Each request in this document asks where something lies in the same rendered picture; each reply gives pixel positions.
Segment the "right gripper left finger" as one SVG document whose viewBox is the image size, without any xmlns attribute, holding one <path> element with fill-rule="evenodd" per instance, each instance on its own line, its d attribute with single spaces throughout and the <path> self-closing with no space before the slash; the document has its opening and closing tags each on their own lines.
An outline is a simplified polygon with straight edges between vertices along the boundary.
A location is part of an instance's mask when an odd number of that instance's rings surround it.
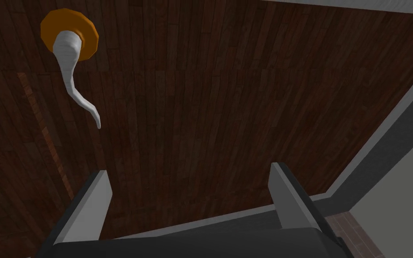
<svg viewBox="0 0 413 258">
<path fill-rule="evenodd" d="M 108 173 L 93 173 L 58 220 L 44 242 L 57 243 L 98 240 L 112 199 Z"/>
</svg>

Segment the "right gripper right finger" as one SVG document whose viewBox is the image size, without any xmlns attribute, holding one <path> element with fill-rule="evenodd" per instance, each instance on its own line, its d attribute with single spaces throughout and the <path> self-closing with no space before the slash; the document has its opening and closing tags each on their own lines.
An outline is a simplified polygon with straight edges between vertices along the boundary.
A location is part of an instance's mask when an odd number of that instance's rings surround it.
<svg viewBox="0 0 413 258">
<path fill-rule="evenodd" d="M 268 189 L 283 229 L 316 228 L 340 244 L 340 239 L 285 163 L 271 164 Z"/>
</svg>

